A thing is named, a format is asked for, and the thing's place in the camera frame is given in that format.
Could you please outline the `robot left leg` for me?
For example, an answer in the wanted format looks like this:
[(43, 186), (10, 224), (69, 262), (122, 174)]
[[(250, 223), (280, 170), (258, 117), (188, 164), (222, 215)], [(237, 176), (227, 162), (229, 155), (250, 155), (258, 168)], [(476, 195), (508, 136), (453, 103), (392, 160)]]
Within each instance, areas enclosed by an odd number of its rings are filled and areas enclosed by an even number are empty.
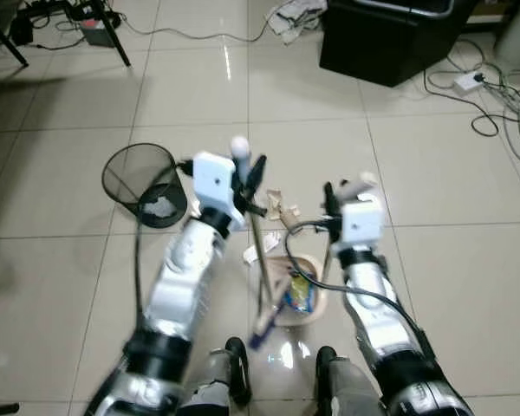
[(199, 373), (190, 397), (174, 416), (230, 416), (252, 400), (247, 346), (230, 336), (223, 348), (213, 349)]

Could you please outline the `crumpled brown paper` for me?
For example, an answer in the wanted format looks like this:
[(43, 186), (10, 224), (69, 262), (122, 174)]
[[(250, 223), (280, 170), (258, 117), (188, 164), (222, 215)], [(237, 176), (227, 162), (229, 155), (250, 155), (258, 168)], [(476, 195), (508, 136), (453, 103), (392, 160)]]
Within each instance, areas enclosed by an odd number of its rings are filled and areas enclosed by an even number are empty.
[(298, 205), (291, 205), (277, 189), (265, 190), (264, 218), (268, 221), (295, 221), (301, 215)]

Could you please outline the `white grey cloth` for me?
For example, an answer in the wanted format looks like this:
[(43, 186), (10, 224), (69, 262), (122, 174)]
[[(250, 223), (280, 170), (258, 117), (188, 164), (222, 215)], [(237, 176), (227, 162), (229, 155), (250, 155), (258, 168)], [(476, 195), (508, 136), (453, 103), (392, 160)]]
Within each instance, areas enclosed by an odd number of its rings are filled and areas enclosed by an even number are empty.
[(280, 0), (265, 15), (265, 27), (284, 44), (291, 44), (303, 31), (315, 30), (328, 10), (328, 0)]

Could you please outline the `blue yellow snack wrapper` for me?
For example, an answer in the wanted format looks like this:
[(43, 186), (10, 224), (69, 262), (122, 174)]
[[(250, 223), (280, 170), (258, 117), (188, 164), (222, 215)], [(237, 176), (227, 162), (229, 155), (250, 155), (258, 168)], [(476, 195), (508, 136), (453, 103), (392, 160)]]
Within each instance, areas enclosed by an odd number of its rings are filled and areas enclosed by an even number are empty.
[(307, 275), (292, 270), (288, 288), (283, 294), (284, 304), (301, 315), (309, 315), (315, 309), (315, 289)]

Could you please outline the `robot right leg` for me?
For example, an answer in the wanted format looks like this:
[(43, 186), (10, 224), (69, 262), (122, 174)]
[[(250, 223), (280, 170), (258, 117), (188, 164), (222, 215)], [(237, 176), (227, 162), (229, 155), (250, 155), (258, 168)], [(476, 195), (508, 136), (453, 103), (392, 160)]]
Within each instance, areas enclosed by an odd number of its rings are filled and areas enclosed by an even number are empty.
[(315, 416), (386, 416), (370, 377), (331, 346), (315, 357)]

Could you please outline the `grey box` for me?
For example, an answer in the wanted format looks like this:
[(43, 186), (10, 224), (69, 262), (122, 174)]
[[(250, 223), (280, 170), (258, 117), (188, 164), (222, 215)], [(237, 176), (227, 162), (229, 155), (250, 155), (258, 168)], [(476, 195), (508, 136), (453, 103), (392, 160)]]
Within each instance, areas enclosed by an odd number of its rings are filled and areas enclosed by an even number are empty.
[(110, 38), (108, 28), (116, 30), (120, 24), (120, 16), (108, 15), (106, 20), (91, 19), (80, 20), (77, 28), (83, 35), (83, 40), (95, 47), (114, 48), (113, 39)]

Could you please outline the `white power strip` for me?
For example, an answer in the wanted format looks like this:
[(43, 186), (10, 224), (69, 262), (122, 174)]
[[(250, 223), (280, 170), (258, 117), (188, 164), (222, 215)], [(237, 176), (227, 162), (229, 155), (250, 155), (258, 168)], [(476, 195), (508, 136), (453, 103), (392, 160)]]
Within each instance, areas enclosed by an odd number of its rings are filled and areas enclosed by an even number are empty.
[(466, 96), (485, 87), (485, 84), (485, 75), (483, 75), (482, 72), (471, 71), (455, 78), (451, 86), (451, 91), (455, 92), (455, 94)]

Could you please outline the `black box cabinet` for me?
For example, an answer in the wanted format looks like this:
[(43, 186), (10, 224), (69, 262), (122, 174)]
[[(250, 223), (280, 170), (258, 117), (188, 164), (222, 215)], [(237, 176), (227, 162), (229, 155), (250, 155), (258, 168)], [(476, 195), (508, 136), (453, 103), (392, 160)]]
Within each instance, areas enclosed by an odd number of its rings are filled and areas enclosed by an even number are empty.
[(319, 67), (396, 87), (444, 60), (478, 0), (328, 0)]

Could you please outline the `black stand legs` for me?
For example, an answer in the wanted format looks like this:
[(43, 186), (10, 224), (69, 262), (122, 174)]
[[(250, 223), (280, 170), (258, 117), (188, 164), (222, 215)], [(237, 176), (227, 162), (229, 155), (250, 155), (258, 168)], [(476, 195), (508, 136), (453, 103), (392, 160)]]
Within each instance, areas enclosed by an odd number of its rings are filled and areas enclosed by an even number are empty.
[[(120, 23), (124, 21), (124, 15), (114, 11), (108, 0), (0, 0), (0, 48), (6, 50), (19, 67), (27, 68), (30, 62), (22, 53), (22, 47), (49, 52), (71, 50), (82, 45), (94, 47), (83, 40), (77, 23), (91, 17), (105, 21), (108, 15), (120, 16)], [(73, 41), (63, 45), (35, 41), (35, 32), (49, 25), (54, 25), (57, 32), (71, 33)], [(130, 59), (118, 35), (119, 25), (116, 30), (107, 28), (116, 47), (106, 49), (116, 50), (122, 63), (129, 66)]]

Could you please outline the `crumpled white paper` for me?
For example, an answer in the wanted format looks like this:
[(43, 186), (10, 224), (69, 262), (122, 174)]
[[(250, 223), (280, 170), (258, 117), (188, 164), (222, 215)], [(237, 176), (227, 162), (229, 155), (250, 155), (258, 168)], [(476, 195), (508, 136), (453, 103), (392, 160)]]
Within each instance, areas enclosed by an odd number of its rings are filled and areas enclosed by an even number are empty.
[(157, 219), (173, 218), (179, 213), (178, 207), (166, 195), (141, 203), (141, 210), (146, 218)]

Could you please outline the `beige long-handled dustpan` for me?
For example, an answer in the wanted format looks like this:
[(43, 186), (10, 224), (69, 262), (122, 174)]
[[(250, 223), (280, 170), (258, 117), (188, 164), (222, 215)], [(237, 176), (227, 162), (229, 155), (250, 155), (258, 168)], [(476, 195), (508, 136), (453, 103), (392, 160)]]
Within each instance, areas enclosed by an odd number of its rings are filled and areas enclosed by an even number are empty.
[[(352, 199), (360, 199), (361, 195), (364, 195), (366, 198), (372, 198), (370, 192), (378, 185), (378, 179), (371, 172), (362, 172), (360, 177), (355, 181), (343, 179), (339, 184), (340, 190), (338, 191), (341, 205), (352, 201)], [(318, 227), (326, 231), (323, 201), (321, 203), (321, 210), (321, 222)], [(283, 247), (291, 237), (294, 237), (298, 232), (293, 230), (293, 225), (301, 221), (302, 219), (300, 219), (300, 217), (295, 219), (295, 221), (279, 221), (284, 226), (282, 237), (276, 237), (273, 232), (265, 234), (263, 240), (267, 254), (271, 253), (276, 247)], [(315, 280), (319, 283), (326, 281), (328, 262), (330, 262), (331, 257), (331, 252), (327, 252), (326, 257), (320, 262), (316, 261), (315, 258), (310, 255), (284, 254), (268, 255), (266, 257), (268, 265), (273, 267), (273, 270), (270, 271), (270, 276), (273, 282), (273, 289), (275, 289), (277, 297), (279, 297), (280, 300), (280, 310), (275, 320), (276, 328), (296, 328), (296, 326), (307, 325), (319, 320), (328, 305), (327, 295), (322, 293), (323, 288), (311, 283), (313, 289), (315, 289), (315, 302), (313, 302), (315, 309), (313, 309), (313, 313), (309, 315), (301, 315), (296, 313), (295, 310), (288, 308), (288, 306), (284, 304), (283, 294), (289, 286), (290, 272), (292, 270), (307, 275), (309, 281)]]

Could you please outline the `robot leg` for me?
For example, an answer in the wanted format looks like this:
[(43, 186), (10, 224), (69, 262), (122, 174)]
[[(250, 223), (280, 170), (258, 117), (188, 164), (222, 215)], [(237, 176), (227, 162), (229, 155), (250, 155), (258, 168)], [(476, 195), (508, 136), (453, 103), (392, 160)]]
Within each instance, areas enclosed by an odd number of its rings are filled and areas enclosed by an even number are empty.
[(315, 357), (315, 416), (386, 416), (370, 377), (331, 346)]
[(247, 346), (230, 336), (223, 348), (213, 349), (199, 373), (190, 397), (174, 416), (230, 416), (252, 400)]

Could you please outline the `black mesh wastebasket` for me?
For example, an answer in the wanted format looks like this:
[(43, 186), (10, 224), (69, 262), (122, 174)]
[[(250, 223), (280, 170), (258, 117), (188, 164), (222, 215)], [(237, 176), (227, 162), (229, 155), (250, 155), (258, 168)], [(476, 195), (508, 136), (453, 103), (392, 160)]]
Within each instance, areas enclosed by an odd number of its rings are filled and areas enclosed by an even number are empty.
[[(188, 213), (188, 199), (179, 178), (178, 163), (163, 146), (129, 144), (114, 153), (101, 172), (101, 185), (110, 199), (146, 227), (166, 229)], [(173, 218), (146, 218), (141, 203), (166, 195), (178, 207)]]

